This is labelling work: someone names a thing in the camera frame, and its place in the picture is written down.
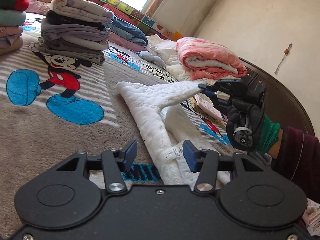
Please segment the black gloved right hand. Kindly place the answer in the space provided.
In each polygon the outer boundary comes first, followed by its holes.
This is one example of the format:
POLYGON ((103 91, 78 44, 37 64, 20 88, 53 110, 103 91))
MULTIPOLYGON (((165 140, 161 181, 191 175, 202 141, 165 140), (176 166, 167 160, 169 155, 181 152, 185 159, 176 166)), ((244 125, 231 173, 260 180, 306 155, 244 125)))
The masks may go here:
POLYGON ((283 130, 265 115, 263 108, 234 99, 227 118, 227 136, 234 148, 277 157, 283 130))

